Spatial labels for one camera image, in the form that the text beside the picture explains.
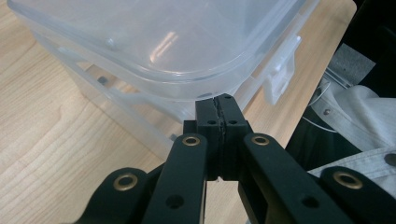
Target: white garment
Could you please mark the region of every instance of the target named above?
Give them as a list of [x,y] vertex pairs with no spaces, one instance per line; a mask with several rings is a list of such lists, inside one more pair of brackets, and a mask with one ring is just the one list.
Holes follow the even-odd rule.
[[344,166],[366,175],[396,198],[396,161],[389,162],[396,158],[396,99],[380,98],[363,86],[345,90],[332,83],[312,108],[362,153],[309,173],[320,175],[326,167]]

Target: wooden table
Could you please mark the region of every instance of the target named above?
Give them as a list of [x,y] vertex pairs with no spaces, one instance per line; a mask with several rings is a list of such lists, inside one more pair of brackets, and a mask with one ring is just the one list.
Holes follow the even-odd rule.
[[[356,7],[322,0],[303,30],[296,73],[276,105],[262,91],[247,106],[253,130],[284,147]],[[163,161],[79,92],[0,0],[0,223],[67,223],[102,180],[121,167]],[[235,183],[208,184],[206,223],[245,223]]]

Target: clear plastic box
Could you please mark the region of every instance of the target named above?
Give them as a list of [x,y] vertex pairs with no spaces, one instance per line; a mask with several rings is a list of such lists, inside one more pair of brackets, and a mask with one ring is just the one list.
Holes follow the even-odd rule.
[[318,0],[7,3],[85,95],[165,158],[194,101],[230,93],[243,109],[261,85],[277,101]]

